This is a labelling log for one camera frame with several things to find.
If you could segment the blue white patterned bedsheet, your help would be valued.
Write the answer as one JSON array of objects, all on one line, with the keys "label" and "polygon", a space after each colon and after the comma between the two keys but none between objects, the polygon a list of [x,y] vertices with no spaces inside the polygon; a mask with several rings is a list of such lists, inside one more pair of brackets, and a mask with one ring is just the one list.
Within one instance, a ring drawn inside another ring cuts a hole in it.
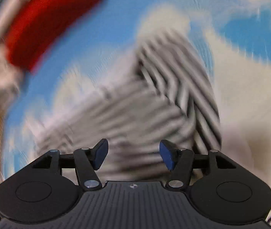
[{"label": "blue white patterned bedsheet", "polygon": [[41,136],[133,72],[139,46],[178,33],[213,88],[222,128],[234,128],[271,180],[271,0],[104,0],[43,59],[8,114],[2,177],[37,155]]}]

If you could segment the red folded blanket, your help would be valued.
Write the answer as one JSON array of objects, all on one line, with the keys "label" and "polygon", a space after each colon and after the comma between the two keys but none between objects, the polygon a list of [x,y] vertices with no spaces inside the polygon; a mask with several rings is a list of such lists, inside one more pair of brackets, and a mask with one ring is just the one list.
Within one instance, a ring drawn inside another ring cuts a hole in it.
[{"label": "red folded blanket", "polygon": [[48,47],[75,20],[101,0],[30,0],[6,36],[7,60],[32,71]]}]

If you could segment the striped white hooded garment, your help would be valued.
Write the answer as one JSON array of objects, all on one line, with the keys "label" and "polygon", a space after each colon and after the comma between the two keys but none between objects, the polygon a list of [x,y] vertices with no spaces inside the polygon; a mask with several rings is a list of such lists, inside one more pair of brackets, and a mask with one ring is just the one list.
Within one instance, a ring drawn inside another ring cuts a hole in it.
[{"label": "striped white hooded garment", "polygon": [[[222,128],[213,88],[192,44],[178,33],[142,43],[132,74],[51,127],[37,142],[71,153],[109,143],[69,227],[271,228],[271,189],[254,174],[254,155],[234,128]],[[165,188],[161,140],[194,152],[185,191]]]}]

